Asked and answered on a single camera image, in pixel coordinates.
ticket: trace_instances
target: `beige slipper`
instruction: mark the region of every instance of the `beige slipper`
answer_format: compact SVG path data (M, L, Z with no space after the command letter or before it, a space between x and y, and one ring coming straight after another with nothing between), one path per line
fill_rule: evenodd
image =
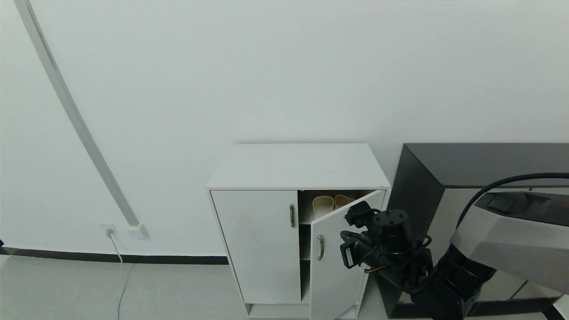
M319 218L334 211L334 198L327 195L317 196L312 200L314 218Z
M334 209L344 207L345 205L347 205L353 201L354 201L354 199L352 199L350 197L347 197L343 194L338 194L334 197L334 203L335 203Z

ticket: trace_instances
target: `power cord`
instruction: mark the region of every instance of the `power cord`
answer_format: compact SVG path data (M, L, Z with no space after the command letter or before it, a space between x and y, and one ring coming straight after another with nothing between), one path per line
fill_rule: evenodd
M110 239L110 241L113 243L114 250L117 253L118 259L121 261L122 293L121 293L121 298L118 300L118 310L117 310L117 320L120 320L121 319L121 302L122 302L122 296L125 295L126 282L125 282L125 274L122 271L122 257L121 257L121 254L118 253L117 245L114 243L113 234L114 234L114 231L112 229L107 229L106 235Z

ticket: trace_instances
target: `wall outlet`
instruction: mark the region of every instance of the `wall outlet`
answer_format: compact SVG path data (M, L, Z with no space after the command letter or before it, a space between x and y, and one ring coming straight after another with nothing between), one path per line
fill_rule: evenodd
M140 239L140 240L150 239L150 235L148 234L148 231L146 231L146 227L142 223L136 227L129 227L126 230L126 232L128 232L131 238Z
M103 229L103 231L105 232L106 235L106 231L108 229L113 230L113 234L118 234L117 229L114 227L114 225L112 223L100 223L99 226L101 227L101 229Z

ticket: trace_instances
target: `gray floor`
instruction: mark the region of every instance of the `gray floor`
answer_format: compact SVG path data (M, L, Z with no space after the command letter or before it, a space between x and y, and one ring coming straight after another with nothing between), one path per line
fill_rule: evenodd
M0 256L2 320L116 319L122 289L116 263ZM228 266L125 264L121 319L245 320ZM387 319L368 284L359 319ZM545 320L542 314L483 320Z

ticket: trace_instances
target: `cabinet handle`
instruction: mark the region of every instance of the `cabinet handle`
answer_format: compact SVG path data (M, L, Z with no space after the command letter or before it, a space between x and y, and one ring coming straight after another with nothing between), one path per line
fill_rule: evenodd
M318 235L318 240L320 241L320 256L316 257L318 261L322 260L324 257L324 237L322 235Z
M290 204L288 207L290 209L290 227L294 228L294 204Z

